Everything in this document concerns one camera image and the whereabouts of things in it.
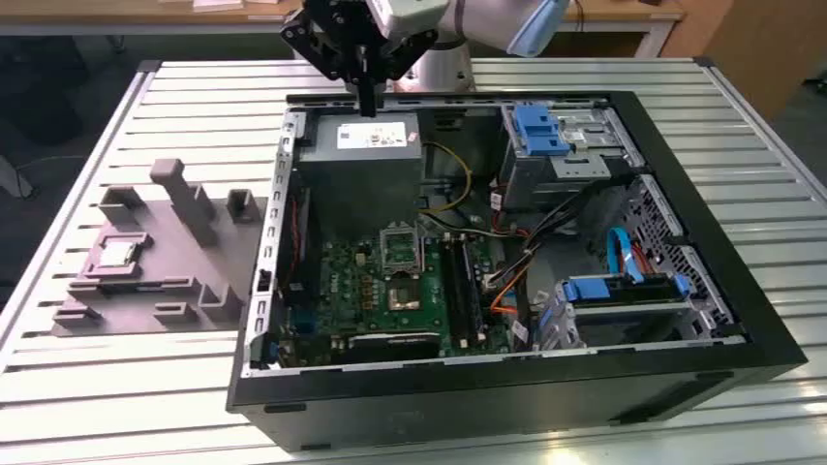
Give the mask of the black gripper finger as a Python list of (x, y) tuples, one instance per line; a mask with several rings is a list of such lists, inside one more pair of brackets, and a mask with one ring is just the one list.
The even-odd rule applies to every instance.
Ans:
[(358, 111), (366, 115), (366, 77), (360, 46), (337, 47), (300, 9), (284, 23), (280, 36), (288, 46), (330, 80), (340, 79), (356, 97)]
[(414, 62), (437, 39), (433, 29), (425, 30), (397, 42), (380, 33), (366, 44), (366, 116), (374, 117), (382, 106), (382, 93), (388, 80), (400, 80)]

